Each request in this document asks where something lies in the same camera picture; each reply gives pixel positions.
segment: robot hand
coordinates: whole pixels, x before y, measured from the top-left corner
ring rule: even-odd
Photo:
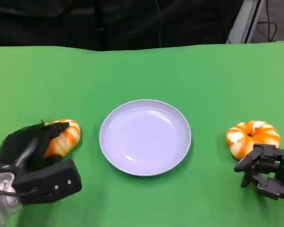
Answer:
[[[0,147],[0,227],[22,205],[51,203],[81,190],[80,175],[71,159],[44,156],[51,139],[68,127],[68,122],[42,122],[4,140]]]
[[[241,187],[252,182],[260,194],[274,200],[284,199],[284,149],[274,145],[255,144],[235,167],[235,172],[244,172]],[[275,173],[274,178],[265,179],[261,174]]]

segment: black curtain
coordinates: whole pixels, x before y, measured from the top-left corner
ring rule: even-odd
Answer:
[[[162,47],[222,44],[242,2],[0,0],[0,46],[56,45],[89,50],[158,48],[160,26]]]

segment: green table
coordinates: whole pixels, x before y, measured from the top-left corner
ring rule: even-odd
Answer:
[[[158,99],[190,123],[193,147],[173,171],[139,178],[112,167],[98,145],[120,104]],[[82,191],[32,205],[7,227],[284,227],[284,200],[240,188],[224,135],[249,120],[270,122],[284,148],[284,43],[93,52],[0,48],[0,143],[26,125],[71,118],[83,131],[72,153]]]

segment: small pumpkin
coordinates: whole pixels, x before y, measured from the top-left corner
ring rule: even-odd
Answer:
[[[78,144],[81,137],[80,126],[76,121],[63,119],[61,121],[54,121],[49,124],[56,122],[68,122],[69,126],[67,129],[62,131],[58,137],[51,139],[50,144],[45,152],[45,157],[50,157],[52,155],[64,157]]]
[[[274,127],[262,121],[241,122],[226,133],[226,142],[231,154],[238,160],[252,151],[255,143],[280,147],[281,138]]]

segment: white plate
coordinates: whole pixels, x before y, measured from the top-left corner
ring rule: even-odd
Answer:
[[[157,100],[136,100],[113,110],[99,135],[103,154],[132,175],[162,174],[178,165],[191,142],[189,124],[180,111]]]

